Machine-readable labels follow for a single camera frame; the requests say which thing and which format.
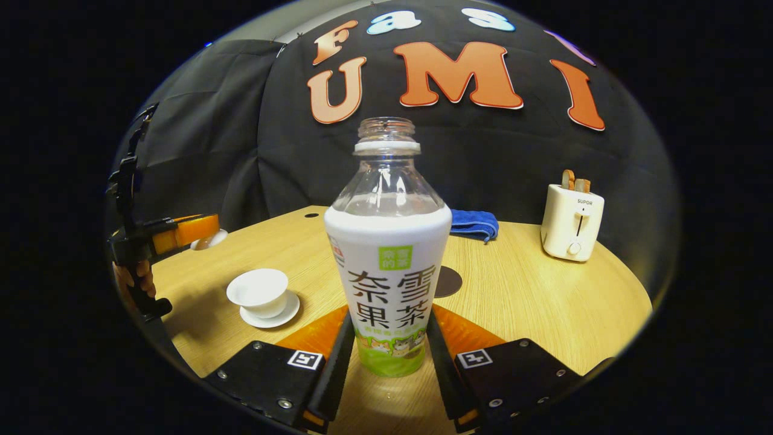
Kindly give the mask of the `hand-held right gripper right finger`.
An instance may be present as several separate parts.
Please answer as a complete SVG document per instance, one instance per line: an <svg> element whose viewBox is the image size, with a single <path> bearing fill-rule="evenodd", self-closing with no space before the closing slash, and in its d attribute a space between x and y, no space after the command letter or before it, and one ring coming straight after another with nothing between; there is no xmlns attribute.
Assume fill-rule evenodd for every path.
<svg viewBox="0 0 773 435"><path fill-rule="evenodd" d="M507 433L583 382L529 338L506 341L439 305L427 339L447 418L456 432Z"/></svg>

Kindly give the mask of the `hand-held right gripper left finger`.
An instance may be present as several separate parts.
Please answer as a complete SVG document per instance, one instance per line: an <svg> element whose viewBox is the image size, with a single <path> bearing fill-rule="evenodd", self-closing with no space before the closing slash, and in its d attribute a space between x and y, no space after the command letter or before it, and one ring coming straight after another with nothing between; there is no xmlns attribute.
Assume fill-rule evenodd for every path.
<svg viewBox="0 0 773 435"><path fill-rule="evenodd" d="M205 377L251 413L297 431L326 433L339 409L355 330L348 306L277 344L254 340Z"/></svg>

